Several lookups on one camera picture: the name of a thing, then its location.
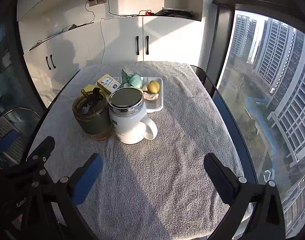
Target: cartoon print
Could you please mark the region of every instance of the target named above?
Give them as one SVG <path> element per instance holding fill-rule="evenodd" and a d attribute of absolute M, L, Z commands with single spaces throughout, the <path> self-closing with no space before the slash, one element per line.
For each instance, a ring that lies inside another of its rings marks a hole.
<path fill-rule="evenodd" d="M 109 84 L 111 84 L 111 82 L 112 82 L 112 78 L 107 77 L 101 83 L 108 86 Z"/>

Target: screw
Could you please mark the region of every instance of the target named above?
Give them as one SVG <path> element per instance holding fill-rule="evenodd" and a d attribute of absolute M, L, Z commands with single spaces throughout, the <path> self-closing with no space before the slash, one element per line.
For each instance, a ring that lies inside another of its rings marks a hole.
<path fill-rule="evenodd" d="M 34 181 L 32 184 L 31 184 L 33 187 L 38 187 L 39 183 L 37 181 Z"/>
<path fill-rule="evenodd" d="M 270 180 L 269 182 L 268 182 L 268 184 L 269 184 L 269 186 L 271 186 L 271 187 L 275 187 L 275 182 L 273 182 L 272 180 Z"/>
<path fill-rule="evenodd" d="M 62 177 L 62 178 L 60 179 L 60 182 L 61 182 L 61 183 L 66 183 L 66 182 L 68 182 L 68 180 L 69 180 L 68 177 Z"/>
<path fill-rule="evenodd" d="M 247 179 L 245 177 L 239 177 L 238 180 L 239 180 L 240 183 L 246 183 L 247 182 Z"/>
<path fill-rule="evenodd" d="M 43 170 L 43 169 L 40 170 L 40 171 L 39 171 L 39 174 L 40 174 L 40 175 L 45 175 L 45 174 L 46 174 L 46 170 Z"/>

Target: white mug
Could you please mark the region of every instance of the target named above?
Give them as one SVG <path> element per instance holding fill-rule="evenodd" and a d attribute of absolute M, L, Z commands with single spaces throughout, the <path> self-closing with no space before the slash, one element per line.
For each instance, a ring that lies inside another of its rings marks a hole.
<path fill-rule="evenodd" d="M 143 138 L 153 140 L 157 126 L 147 116 L 146 104 L 140 90 L 125 87 L 109 97 L 109 117 L 119 140 L 126 144 L 140 142 Z"/>

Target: logo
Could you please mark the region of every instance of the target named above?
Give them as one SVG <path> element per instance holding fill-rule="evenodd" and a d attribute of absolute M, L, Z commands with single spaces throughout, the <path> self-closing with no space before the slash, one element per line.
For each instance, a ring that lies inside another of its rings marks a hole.
<path fill-rule="evenodd" d="M 108 86 L 111 84 L 112 81 L 113 81 L 112 78 L 107 77 L 101 83 Z"/>
<path fill-rule="evenodd" d="M 20 206 L 22 206 L 23 204 L 25 204 L 26 200 L 27 200 L 27 198 L 25 197 L 22 201 L 20 201 L 19 203 L 16 204 L 17 207 L 20 207 Z"/>

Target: cable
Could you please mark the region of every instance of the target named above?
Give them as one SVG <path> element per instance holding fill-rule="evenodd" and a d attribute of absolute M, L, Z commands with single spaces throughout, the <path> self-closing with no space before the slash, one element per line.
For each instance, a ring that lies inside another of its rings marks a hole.
<path fill-rule="evenodd" d="M 107 2 L 108 2 L 108 13 L 110 13 L 110 14 L 112 14 L 112 15 L 120 16 L 120 17 L 127 17 L 127 16 L 132 16 L 132 17 L 134 17 L 134 16 L 141 16 L 141 15 L 140 15 L 140 12 L 142 12 L 142 11 L 150 11 L 150 12 L 151 12 L 151 10 L 141 10 L 141 11 L 139 11 L 139 14 L 115 14 L 115 13 L 111 13 L 111 12 L 110 12 L 110 4 L 109 4 L 109 0 L 107 0 Z"/>
<path fill-rule="evenodd" d="M 64 28 L 62 29 L 62 31 L 61 31 L 59 34 L 63 33 L 63 30 L 64 30 L 65 28 L 70 27 L 70 26 L 73 26 L 73 24 L 72 24 L 72 25 L 69 25 L 69 26 L 64 27 Z"/>
<path fill-rule="evenodd" d="M 101 31 L 101 36 L 102 36 L 102 39 L 103 39 L 103 54 L 102 54 L 102 60 L 101 60 L 101 64 L 103 64 L 103 57 L 105 57 L 105 51 L 106 51 L 106 42 L 105 42 L 105 37 L 103 36 L 103 33 L 102 33 L 102 26 L 101 26 L 101 21 L 103 19 L 100 19 L 100 31 Z"/>
<path fill-rule="evenodd" d="M 92 12 L 92 13 L 93 13 L 93 15 L 94 15 L 94 18 L 92 19 L 92 21 L 91 21 L 91 22 L 89 22 L 89 23 L 92 23 L 92 22 L 94 22 L 94 19 L 96 18 L 96 15 L 94 14 L 94 12 L 93 12 L 93 11 L 89 11 L 89 10 L 86 8 L 87 2 L 85 3 L 85 9 L 86 9 L 88 12 Z"/>

